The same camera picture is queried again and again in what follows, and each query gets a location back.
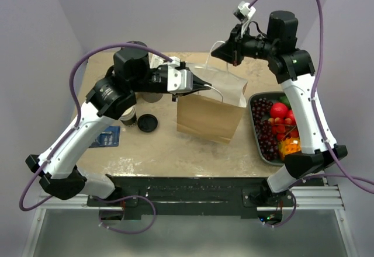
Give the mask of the brown paper takeout bag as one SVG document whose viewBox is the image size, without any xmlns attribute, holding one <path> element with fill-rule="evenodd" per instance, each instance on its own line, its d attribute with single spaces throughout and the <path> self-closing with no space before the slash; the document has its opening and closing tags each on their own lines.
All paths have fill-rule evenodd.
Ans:
<svg viewBox="0 0 374 257">
<path fill-rule="evenodd" d="M 176 130 L 216 143 L 228 144 L 247 108 L 247 80 L 209 65 L 211 54 L 203 64 L 189 64 L 192 72 L 206 81 L 208 90 L 178 99 Z"/>
</svg>

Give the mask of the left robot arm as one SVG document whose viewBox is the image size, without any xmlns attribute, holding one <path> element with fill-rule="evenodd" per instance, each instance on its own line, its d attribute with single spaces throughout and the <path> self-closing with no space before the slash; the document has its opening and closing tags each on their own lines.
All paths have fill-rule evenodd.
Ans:
<svg viewBox="0 0 374 257">
<path fill-rule="evenodd" d="M 79 66 L 103 50 L 117 48 L 113 65 L 79 103 L 74 77 Z M 73 67 L 69 87 L 77 116 L 62 135 L 40 155 L 29 155 L 26 164 L 40 176 L 40 186 L 49 195 L 67 200 L 77 194 L 100 197 L 108 206 L 120 202 L 121 191 L 106 175 L 93 175 L 77 168 L 77 162 L 93 141 L 136 104 L 137 93 L 185 96 L 209 90 L 211 84 L 198 78 L 176 57 L 168 57 L 139 41 L 117 43 L 91 51 Z"/>
</svg>

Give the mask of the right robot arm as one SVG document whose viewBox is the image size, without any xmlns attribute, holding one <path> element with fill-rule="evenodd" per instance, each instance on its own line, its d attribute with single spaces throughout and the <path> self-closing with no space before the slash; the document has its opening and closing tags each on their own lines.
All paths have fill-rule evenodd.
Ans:
<svg viewBox="0 0 374 257">
<path fill-rule="evenodd" d="M 236 9 L 233 14 L 240 23 L 231 30 L 227 41 L 212 51 L 212 56 L 233 66 L 240 65 L 245 57 L 266 60 L 290 102 L 301 138 L 301 150 L 285 156 L 284 166 L 267 178 L 260 192 L 263 204 L 274 206 L 281 192 L 298 179 L 331 166 L 348 151 L 345 145 L 337 144 L 319 98 L 312 92 L 315 69 L 310 54 L 296 47 L 295 15 L 272 12 L 266 34 L 254 37 L 248 32 L 252 12 Z"/>
</svg>

